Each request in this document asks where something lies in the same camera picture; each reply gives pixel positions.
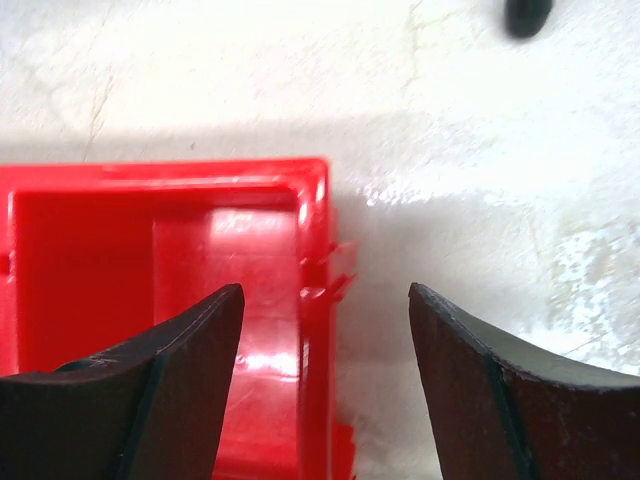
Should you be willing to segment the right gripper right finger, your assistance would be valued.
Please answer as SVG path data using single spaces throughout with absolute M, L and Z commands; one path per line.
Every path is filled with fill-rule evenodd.
M 443 478 L 638 478 L 638 377 L 539 348 L 419 283 L 409 318 Z

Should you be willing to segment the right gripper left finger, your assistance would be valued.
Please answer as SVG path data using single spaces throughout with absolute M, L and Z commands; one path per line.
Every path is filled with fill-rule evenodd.
M 230 284 L 147 331 L 1 380 L 5 479 L 208 479 L 244 313 Z

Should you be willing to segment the red double compartment bin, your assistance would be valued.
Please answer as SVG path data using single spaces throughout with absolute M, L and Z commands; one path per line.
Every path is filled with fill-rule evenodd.
M 5 166 L 1 371 L 50 371 L 220 287 L 244 291 L 214 475 L 350 479 L 336 414 L 339 243 L 321 157 Z

